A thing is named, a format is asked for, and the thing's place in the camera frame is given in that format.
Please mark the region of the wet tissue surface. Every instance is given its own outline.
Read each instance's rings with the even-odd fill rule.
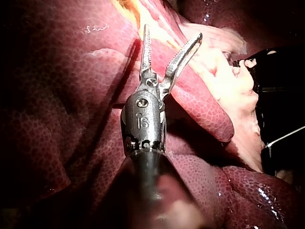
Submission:
[[[251,147],[257,152],[261,147],[259,135],[253,134],[257,96],[249,90],[251,81],[243,67],[233,74],[221,52],[230,50],[242,57],[265,48],[265,39],[240,23],[245,15],[248,20],[257,17],[238,0],[188,2],[182,3],[181,11],[186,19],[159,0],[3,4],[0,206],[31,206],[21,228],[108,228],[101,220],[107,210],[114,219],[125,219],[127,213],[118,209],[128,197],[122,188],[128,180],[111,187],[125,159],[122,106],[117,104],[123,104],[139,82],[143,23],[153,24],[152,34],[162,32],[152,38],[152,68],[162,76],[164,63],[192,33],[188,29],[194,27],[188,23],[204,24],[202,12],[207,9],[212,27],[204,27],[203,36],[213,34],[221,43],[203,44],[209,55],[198,52],[167,101],[167,154],[214,228],[299,228],[298,193],[284,181],[262,174],[257,155],[251,154]],[[203,2],[209,2],[209,8]],[[283,20],[283,27],[288,23],[299,29],[298,18],[290,19]],[[234,33],[214,27],[229,27]],[[295,39],[288,36],[278,42],[273,40],[276,33],[270,34],[267,46]],[[239,47],[243,41],[247,54]],[[223,85],[211,83],[208,74],[227,83],[231,78],[226,81],[223,75],[232,75],[235,96],[225,100],[229,96],[217,89]],[[235,102],[240,98],[244,106]]]

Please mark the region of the screw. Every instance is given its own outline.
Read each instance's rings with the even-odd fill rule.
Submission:
[[[146,80],[146,85],[149,87],[156,87],[157,86],[157,80],[154,78],[149,78]]]
[[[125,147],[127,152],[131,152],[135,148],[135,142],[133,142],[130,137],[126,137]]]
[[[137,106],[140,108],[147,107],[148,101],[146,99],[138,99],[137,100]]]
[[[148,144],[147,142],[145,142],[145,143],[143,144],[143,147],[144,147],[144,148],[148,148],[148,147],[149,147],[149,144]]]

